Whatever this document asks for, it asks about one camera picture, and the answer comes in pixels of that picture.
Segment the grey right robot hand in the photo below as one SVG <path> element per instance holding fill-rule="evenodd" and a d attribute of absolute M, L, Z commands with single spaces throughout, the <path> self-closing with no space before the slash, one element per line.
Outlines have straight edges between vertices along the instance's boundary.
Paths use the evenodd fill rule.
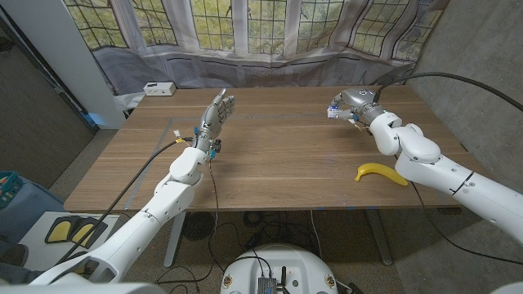
<path fill-rule="evenodd" d="M 386 110 L 374 102 L 375 94 L 367 89 L 346 89 L 337 94 L 327 109 L 327 118 L 351 120 L 370 125 Z"/>

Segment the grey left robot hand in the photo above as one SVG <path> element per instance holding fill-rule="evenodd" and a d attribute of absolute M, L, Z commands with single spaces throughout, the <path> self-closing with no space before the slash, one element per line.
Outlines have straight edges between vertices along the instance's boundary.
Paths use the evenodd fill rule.
<path fill-rule="evenodd" d="M 235 98 L 223 88 L 203 112 L 192 147 L 207 152 L 221 132 L 222 125 L 235 109 Z"/>

